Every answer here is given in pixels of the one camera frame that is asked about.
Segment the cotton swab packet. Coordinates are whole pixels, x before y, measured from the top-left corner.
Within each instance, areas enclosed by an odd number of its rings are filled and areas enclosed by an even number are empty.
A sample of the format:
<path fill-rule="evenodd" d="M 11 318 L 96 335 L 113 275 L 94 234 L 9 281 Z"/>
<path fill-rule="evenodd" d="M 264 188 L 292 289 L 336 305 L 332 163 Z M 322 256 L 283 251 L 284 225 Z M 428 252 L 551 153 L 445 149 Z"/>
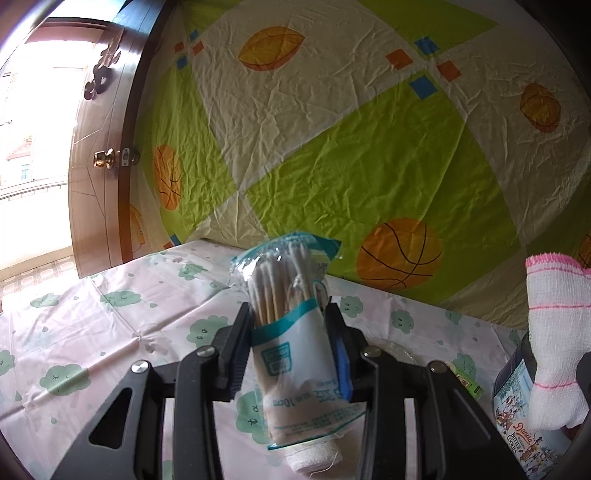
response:
<path fill-rule="evenodd" d="M 334 437 L 365 413 L 339 387 L 325 308 L 338 240 L 294 232 L 232 260 L 254 315 L 253 364 L 273 450 Z"/>

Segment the white gauze roll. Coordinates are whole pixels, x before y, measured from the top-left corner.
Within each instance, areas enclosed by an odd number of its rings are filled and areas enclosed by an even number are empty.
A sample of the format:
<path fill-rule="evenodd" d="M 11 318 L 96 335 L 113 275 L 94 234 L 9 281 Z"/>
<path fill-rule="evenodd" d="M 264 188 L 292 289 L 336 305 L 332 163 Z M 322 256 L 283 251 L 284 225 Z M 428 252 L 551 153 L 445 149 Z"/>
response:
<path fill-rule="evenodd" d="M 287 447 L 287 465 L 297 474 L 324 472 L 342 461 L 342 451 L 331 437 L 307 441 Z"/>

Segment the white pink-trimmed cloth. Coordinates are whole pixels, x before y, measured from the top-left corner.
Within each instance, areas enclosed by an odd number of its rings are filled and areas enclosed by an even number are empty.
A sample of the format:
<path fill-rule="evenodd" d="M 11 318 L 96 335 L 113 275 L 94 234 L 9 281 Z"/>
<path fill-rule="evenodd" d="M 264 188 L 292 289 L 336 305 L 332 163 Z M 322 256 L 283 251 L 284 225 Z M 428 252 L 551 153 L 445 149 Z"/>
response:
<path fill-rule="evenodd" d="M 559 253 L 531 256 L 525 267 L 529 337 L 537 363 L 529 424 L 535 431 L 573 428 L 589 412 L 576 374 L 590 352 L 590 271 Z"/>

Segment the small green packet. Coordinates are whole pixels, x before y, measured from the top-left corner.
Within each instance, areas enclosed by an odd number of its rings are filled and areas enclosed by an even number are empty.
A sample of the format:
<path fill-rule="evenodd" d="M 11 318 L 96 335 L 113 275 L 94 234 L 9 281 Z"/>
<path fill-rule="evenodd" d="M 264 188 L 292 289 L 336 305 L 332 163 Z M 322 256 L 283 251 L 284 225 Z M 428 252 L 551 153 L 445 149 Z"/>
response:
<path fill-rule="evenodd" d="M 479 401 L 483 397 L 485 390 L 477 382 L 474 368 L 466 370 L 456 367 L 455 375 L 475 400 Z"/>

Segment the blue cookie tin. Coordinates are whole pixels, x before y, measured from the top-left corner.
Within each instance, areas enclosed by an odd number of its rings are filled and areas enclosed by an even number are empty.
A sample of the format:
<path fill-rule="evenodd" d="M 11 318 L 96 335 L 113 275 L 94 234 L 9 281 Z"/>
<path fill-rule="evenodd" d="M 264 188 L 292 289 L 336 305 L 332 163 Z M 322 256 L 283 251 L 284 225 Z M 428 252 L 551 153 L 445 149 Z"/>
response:
<path fill-rule="evenodd" d="M 493 411 L 497 429 L 529 479 L 590 477 L 590 417 L 573 427 L 535 431 L 529 425 L 537 362 L 528 335 L 496 377 Z"/>

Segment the brass door knob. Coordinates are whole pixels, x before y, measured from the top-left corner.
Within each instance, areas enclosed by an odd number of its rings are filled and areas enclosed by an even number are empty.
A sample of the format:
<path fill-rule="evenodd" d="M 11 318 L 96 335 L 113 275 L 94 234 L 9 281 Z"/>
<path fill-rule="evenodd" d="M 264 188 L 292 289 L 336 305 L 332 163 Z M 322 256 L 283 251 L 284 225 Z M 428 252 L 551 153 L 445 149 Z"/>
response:
<path fill-rule="evenodd" d="M 116 164 L 116 153 L 113 148 L 101 150 L 94 153 L 93 167 L 110 170 Z"/>

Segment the brown wooden door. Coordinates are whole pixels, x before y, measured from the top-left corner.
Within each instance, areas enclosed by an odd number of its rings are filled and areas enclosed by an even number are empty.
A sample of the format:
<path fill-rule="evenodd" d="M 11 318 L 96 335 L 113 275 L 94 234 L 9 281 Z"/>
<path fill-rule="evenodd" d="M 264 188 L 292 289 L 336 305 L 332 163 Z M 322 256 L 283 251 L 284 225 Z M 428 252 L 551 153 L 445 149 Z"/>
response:
<path fill-rule="evenodd" d="M 48 17 L 30 40 L 89 40 L 90 57 L 70 150 L 68 207 L 79 276 L 132 258 L 130 173 L 140 155 L 134 132 L 149 65 L 171 1 L 125 1 L 110 21 Z"/>

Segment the green cream basketball sheet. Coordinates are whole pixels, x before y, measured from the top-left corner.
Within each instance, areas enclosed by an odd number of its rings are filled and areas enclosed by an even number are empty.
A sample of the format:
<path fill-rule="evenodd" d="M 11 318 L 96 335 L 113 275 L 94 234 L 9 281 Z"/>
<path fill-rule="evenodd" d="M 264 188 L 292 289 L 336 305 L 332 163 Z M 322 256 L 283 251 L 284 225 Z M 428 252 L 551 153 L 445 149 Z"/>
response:
<path fill-rule="evenodd" d="M 181 1 L 134 136 L 134 256 L 339 241 L 332 275 L 504 325 L 590 263 L 586 55 L 533 1 Z"/>

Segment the dark door ornament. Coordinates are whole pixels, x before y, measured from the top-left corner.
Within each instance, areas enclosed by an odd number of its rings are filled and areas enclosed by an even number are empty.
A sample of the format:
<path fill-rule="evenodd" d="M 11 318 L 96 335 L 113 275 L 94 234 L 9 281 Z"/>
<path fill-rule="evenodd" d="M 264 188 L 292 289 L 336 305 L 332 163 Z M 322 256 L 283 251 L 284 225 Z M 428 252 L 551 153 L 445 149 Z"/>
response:
<path fill-rule="evenodd" d="M 84 86 L 85 100 L 93 100 L 108 89 L 112 79 L 111 66 L 118 62 L 120 54 L 119 44 L 112 39 L 101 52 L 98 63 L 93 66 L 92 78 Z"/>

